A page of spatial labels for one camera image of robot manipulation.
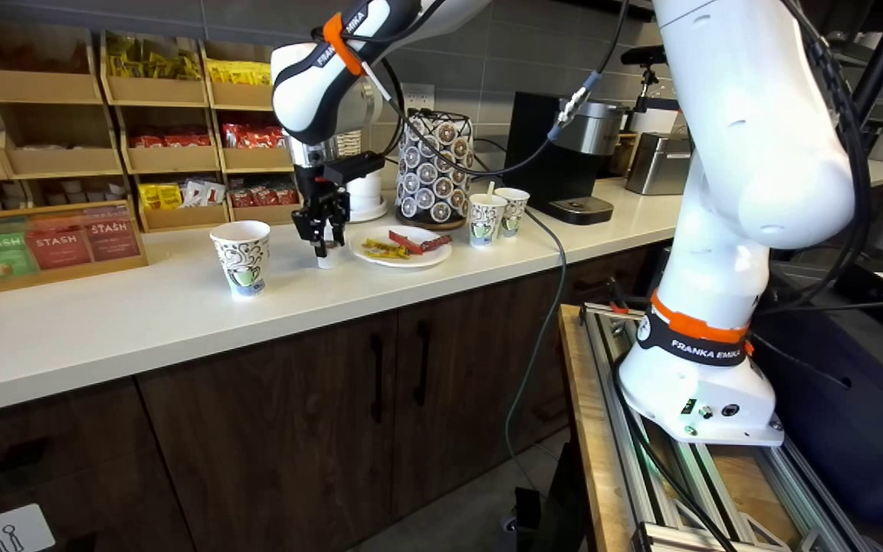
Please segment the white paper cup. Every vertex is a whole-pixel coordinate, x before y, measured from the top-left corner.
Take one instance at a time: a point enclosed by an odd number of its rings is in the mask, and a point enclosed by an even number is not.
[[[531,202],[531,194],[528,194],[528,190],[519,190],[519,186],[495,186],[495,195],[505,200],[505,208],[503,208],[503,235],[519,235],[519,233],[521,233],[523,211],[528,211],[528,202]]]
[[[270,223],[231,220],[209,233],[216,247],[224,278],[233,295],[256,295],[262,289],[262,266],[270,255]]]
[[[503,231],[505,200],[495,194],[470,195],[470,244],[494,244]]]

